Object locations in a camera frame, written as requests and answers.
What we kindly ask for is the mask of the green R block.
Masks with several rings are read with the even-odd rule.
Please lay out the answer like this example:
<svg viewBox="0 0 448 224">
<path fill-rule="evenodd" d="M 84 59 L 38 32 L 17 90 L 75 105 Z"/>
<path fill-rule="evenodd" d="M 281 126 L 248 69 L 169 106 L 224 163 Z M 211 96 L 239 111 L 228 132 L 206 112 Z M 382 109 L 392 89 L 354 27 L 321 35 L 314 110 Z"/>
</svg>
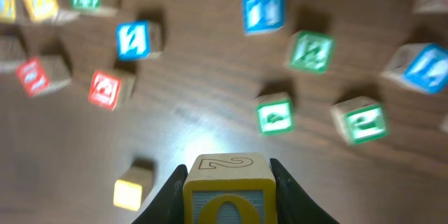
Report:
<svg viewBox="0 0 448 224">
<path fill-rule="evenodd" d="M 288 44 L 286 68 L 310 74 L 324 74 L 331 63 L 333 37 L 309 30 L 294 33 Z"/>
</svg>

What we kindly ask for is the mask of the yellow C block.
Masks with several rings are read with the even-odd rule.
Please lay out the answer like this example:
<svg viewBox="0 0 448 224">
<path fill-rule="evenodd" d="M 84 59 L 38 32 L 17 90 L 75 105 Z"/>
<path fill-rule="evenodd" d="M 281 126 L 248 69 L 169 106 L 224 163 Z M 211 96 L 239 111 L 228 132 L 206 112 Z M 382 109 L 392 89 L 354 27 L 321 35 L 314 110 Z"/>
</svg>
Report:
<svg viewBox="0 0 448 224">
<path fill-rule="evenodd" d="M 154 184 L 154 171 L 146 167 L 131 166 L 114 184 L 113 205 L 138 211 L 150 194 Z"/>
</svg>

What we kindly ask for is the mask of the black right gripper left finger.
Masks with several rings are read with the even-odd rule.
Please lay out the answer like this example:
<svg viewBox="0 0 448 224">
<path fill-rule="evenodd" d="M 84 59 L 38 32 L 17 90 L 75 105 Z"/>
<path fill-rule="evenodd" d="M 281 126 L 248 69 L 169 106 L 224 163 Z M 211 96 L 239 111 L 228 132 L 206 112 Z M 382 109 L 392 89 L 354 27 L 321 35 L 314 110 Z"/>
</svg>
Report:
<svg viewBox="0 0 448 224">
<path fill-rule="evenodd" d="M 132 224 L 184 224 L 183 185 L 187 167 L 180 164 L 148 207 Z"/>
</svg>

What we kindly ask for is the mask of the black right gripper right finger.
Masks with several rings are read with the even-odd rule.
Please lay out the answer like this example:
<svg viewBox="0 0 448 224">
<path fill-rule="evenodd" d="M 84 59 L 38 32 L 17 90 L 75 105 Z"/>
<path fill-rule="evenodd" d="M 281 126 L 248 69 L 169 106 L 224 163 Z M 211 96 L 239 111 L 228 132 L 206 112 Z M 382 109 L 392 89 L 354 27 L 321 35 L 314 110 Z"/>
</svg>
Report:
<svg viewBox="0 0 448 224">
<path fill-rule="evenodd" d="M 276 210 L 280 224 L 339 224 L 305 192 L 275 158 L 270 167 L 276 181 Z"/>
</svg>

